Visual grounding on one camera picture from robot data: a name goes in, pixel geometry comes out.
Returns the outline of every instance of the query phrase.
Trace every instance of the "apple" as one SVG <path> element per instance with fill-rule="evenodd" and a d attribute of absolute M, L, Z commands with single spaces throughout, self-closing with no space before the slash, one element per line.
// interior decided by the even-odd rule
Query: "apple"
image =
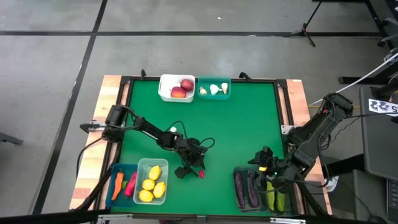
<path fill-rule="evenodd" d="M 182 80 L 181 81 L 181 88 L 187 91 L 193 90 L 193 82 L 191 80 Z"/>
<path fill-rule="evenodd" d="M 170 96 L 172 98 L 185 98 L 186 95 L 187 95 L 187 91 L 185 91 L 181 87 L 175 86 L 172 88 L 172 93 Z"/>

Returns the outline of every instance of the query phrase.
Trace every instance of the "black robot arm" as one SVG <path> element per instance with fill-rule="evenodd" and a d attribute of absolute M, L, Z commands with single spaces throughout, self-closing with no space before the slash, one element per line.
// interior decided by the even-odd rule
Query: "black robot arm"
<path fill-rule="evenodd" d="M 133 125 L 122 127 L 123 120 L 127 115 L 131 116 Z M 127 130 L 140 131 L 156 141 L 162 149 L 176 152 L 183 161 L 183 167 L 175 170 L 175 175 L 184 178 L 187 174 L 196 174 L 190 167 L 202 167 L 205 169 L 203 160 L 207 147 L 200 146 L 200 141 L 194 138 L 184 139 L 184 136 L 169 130 L 162 131 L 144 117 L 135 114 L 134 110 L 123 105 L 113 105 L 105 121 L 106 127 L 103 138 L 112 142 L 123 140 L 123 132 Z"/>
<path fill-rule="evenodd" d="M 272 177 L 271 184 L 281 193 L 287 193 L 296 183 L 304 197 L 313 207 L 317 215 L 328 215 L 311 196 L 304 186 L 304 178 L 315 165 L 321 154 L 321 145 L 337 124 L 350 117 L 353 112 L 352 101 L 339 93 L 332 93 L 324 97 L 318 113 L 304 126 L 292 128 L 284 139 L 284 144 L 290 147 L 285 159 L 273 156 L 268 147 L 256 153 L 249 164 L 257 164 L 255 186 L 257 189 L 266 189 L 267 177 Z"/>

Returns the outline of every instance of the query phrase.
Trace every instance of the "garlic bulb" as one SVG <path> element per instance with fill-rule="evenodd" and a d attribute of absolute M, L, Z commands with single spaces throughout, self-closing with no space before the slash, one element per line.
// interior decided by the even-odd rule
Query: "garlic bulb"
<path fill-rule="evenodd" d="M 221 84 L 221 88 L 223 89 L 224 94 L 226 94 L 226 92 L 228 90 L 228 83 Z"/>
<path fill-rule="evenodd" d="M 219 91 L 222 91 L 222 89 L 218 88 L 218 86 L 216 86 L 216 85 L 214 85 L 214 84 L 211 84 L 211 85 L 210 85 L 210 93 L 211 93 L 212 95 L 217 94 Z"/>
<path fill-rule="evenodd" d="M 203 87 L 200 87 L 199 88 L 199 93 L 202 94 L 202 95 L 206 95 L 207 91 Z"/>

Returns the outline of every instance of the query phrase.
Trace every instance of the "lemon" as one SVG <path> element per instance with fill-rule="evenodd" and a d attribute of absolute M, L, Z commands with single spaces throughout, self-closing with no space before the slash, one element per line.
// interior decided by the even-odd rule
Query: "lemon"
<path fill-rule="evenodd" d="M 154 195 L 156 198 L 160 198 L 163 196 L 165 191 L 166 191 L 166 185 L 164 184 L 164 182 L 160 182 L 155 186 Z"/>
<path fill-rule="evenodd" d="M 146 179 L 142 183 L 142 188 L 144 190 L 152 190 L 155 187 L 155 182 L 150 179 Z"/>
<path fill-rule="evenodd" d="M 141 190 L 139 192 L 139 200 L 142 200 L 143 202 L 151 202 L 152 199 L 154 199 L 154 195 L 147 191 L 147 190 Z"/>
<path fill-rule="evenodd" d="M 159 166 L 154 166 L 149 172 L 149 178 L 151 180 L 157 180 L 160 177 L 160 174 L 162 173 L 162 170 L 160 169 Z"/>

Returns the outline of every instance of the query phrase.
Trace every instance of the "tripod stand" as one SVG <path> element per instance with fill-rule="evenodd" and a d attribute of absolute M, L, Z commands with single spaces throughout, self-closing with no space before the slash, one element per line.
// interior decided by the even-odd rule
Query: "tripod stand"
<path fill-rule="evenodd" d="M 312 47 L 315 47 L 315 43 L 312 41 L 310 35 L 307 32 L 307 27 L 308 27 L 309 23 L 311 22 L 312 17 L 318 11 L 319 6 L 321 6 L 321 3 L 322 3 L 321 1 L 318 3 L 318 5 L 315 8 L 314 12 L 312 13 L 310 19 L 306 23 L 303 24 L 303 26 L 300 30 L 291 32 L 291 33 L 285 35 L 284 37 L 303 36 L 304 35 L 310 41 L 310 44 L 312 45 Z"/>

